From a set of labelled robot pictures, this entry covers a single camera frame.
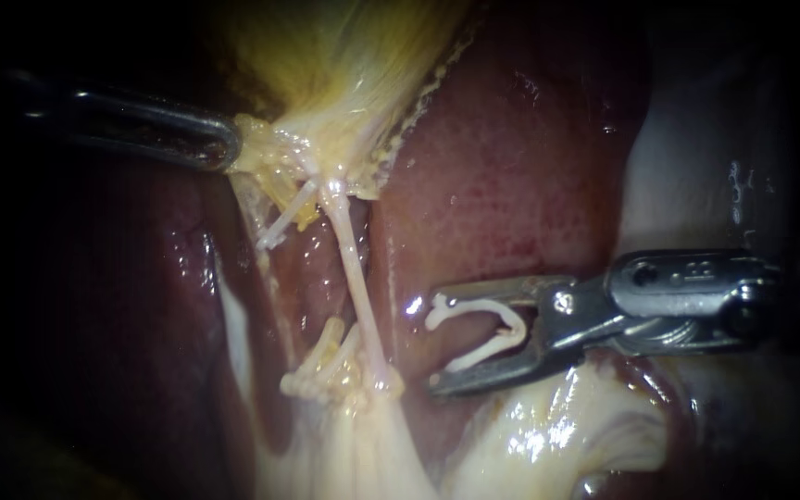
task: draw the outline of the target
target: metal grasper jaw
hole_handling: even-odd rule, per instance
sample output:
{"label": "metal grasper jaw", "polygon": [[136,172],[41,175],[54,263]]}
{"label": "metal grasper jaw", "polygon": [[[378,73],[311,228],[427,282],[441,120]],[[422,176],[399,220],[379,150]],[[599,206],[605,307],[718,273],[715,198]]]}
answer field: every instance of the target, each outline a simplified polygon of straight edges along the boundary
{"label": "metal grasper jaw", "polygon": [[[527,345],[513,356],[431,375],[428,391],[432,396],[484,394],[539,381],[580,365],[587,347],[644,323],[643,319],[621,314],[607,300],[603,277],[584,283],[566,276],[529,276],[521,280],[541,284],[526,304],[538,313]],[[491,284],[485,281],[472,286],[485,290]]]}
{"label": "metal grasper jaw", "polygon": [[606,274],[582,283],[566,276],[528,276],[446,287],[434,293],[433,303],[459,307],[458,314],[468,310],[465,304],[488,300],[535,307],[538,316],[519,353],[475,357],[479,361],[463,369],[451,363],[431,375],[427,389],[435,397],[508,389],[578,366],[585,351],[596,347],[624,356],[751,348],[760,329],[749,320],[766,316],[760,310],[772,304],[779,274],[742,250],[656,250],[622,256]]}

